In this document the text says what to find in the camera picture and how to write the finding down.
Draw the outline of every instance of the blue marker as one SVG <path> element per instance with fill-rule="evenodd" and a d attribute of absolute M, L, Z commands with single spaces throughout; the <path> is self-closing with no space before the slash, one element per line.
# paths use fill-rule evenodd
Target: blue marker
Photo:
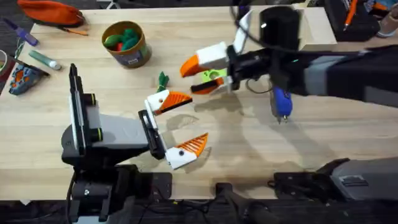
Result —
<path fill-rule="evenodd" d="M 281 118 L 287 122 L 287 117 L 290 116 L 293 110 L 292 95 L 276 86 L 272 88 L 275 112 L 280 124 Z"/>
<path fill-rule="evenodd" d="M 11 29 L 13 29 L 17 35 L 24 41 L 28 42 L 32 46 L 36 46 L 39 41 L 32 36 L 30 33 L 26 32 L 24 29 L 20 28 L 17 24 L 11 22 L 9 19 L 3 17 L 2 19 Z"/>

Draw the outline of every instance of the wooden tabletop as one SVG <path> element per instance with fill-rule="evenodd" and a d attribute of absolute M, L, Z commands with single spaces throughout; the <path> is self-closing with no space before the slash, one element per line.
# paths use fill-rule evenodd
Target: wooden tabletop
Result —
<path fill-rule="evenodd" d="M 252 30 L 258 30 L 255 7 Z M 144 99 L 157 88 L 159 73 L 170 77 L 169 89 L 189 93 L 200 77 L 180 78 L 181 64 L 197 49 L 231 43 L 235 28 L 227 7 L 83 11 L 89 36 L 35 25 L 39 52 L 63 70 L 53 71 L 28 56 L 19 59 L 51 74 L 21 96 L 0 96 L 0 199 L 64 199 L 72 167 L 61 161 L 60 139 L 70 124 L 68 69 L 75 63 L 86 92 L 96 94 L 101 112 L 138 118 Z M 141 68 L 122 68 L 102 47 L 105 28 L 117 21 L 138 23 L 152 47 Z M 359 50 L 396 43 L 397 37 L 368 43 L 338 44 L 336 50 Z M 247 50 L 257 49 L 248 41 Z M 252 83 L 265 89 L 264 78 Z M 243 195 L 274 198 L 266 187 L 275 171 L 314 170 L 333 159 L 374 159 L 398 155 L 398 110 L 328 97 L 293 96 L 288 123 L 278 124 L 269 95 L 243 87 L 232 95 L 194 96 L 193 103 L 157 118 L 167 144 L 173 146 L 209 132 L 200 158 L 175 171 L 147 152 L 127 160 L 142 171 L 173 173 L 173 198 L 212 197 L 217 182 L 231 182 Z"/>

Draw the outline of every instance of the purple pen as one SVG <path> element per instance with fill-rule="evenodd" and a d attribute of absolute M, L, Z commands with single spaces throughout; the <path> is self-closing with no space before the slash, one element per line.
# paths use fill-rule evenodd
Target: purple pen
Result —
<path fill-rule="evenodd" d="M 38 41 L 34 36 L 32 36 L 30 33 L 26 32 L 24 29 L 22 29 L 22 28 L 20 28 L 19 26 L 17 26 L 17 24 L 11 22 L 9 19 L 6 19 L 6 18 L 3 17 L 2 20 L 3 20 L 11 29 L 13 29 L 13 30 L 17 33 L 17 35 L 18 35 L 20 38 L 24 39 L 24 40 L 25 40 L 26 42 L 28 42 L 30 45 L 36 46 L 36 45 L 39 43 L 39 41 Z"/>

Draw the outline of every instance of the green toy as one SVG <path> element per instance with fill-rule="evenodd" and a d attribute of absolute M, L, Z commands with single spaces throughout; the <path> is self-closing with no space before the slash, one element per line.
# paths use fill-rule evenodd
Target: green toy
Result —
<path fill-rule="evenodd" d="M 167 83 L 169 82 L 169 76 L 163 72 L 159 75 L 159 86 L 157 87 L 157 93 L 166 89 Z"/>
<path fill-rule="evenodd" d="M 201 80 L 203 83 L 212 81 L 218 77 L 225 77 L 226 76 L 226 68 L 220 69 L 220 70 L 215 70 L 215 69 L 210 69 L 204 72 L 201 72 Z"/>
<path fill-rule="evenodd" d="M 139 36 L 134 29 L 125 29 L 123 35 L 115 34 L 106 38 L 104 46 L 114 48 L 118 43 L 123 43 L 121 50 L 128 50 L 135 46 L 139 41 Z"/>
<path fill-rule="evenodd" d="M 128 50 L 128 49 L 132 48 L 133 46 L 135 46 L 137 43 L 138 43 L 137 37 L 131 38 L 128 41 L 126 41 L 125 43 L 123 43 L 122 50 Z"/>
<path fill-rule="evenodd" d="M 110 35 L 109 37 L 106 38 L 104 42 L 105 47 L 114 47 L 116 44 L 120 43 L 122 41 L 123 36 L 122 35 Z"/>

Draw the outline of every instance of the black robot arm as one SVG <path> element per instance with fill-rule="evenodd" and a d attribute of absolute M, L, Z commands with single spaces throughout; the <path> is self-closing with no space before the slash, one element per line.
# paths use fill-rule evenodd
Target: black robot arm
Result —
<path fill-rule="evenodd" d="M 285 53 L 227 50 L 233 89 L 241 80 L 269 74 L 272 83 L 297 95 L 335 96 L 398 107 L 398 45 L 360 52 Z"/>

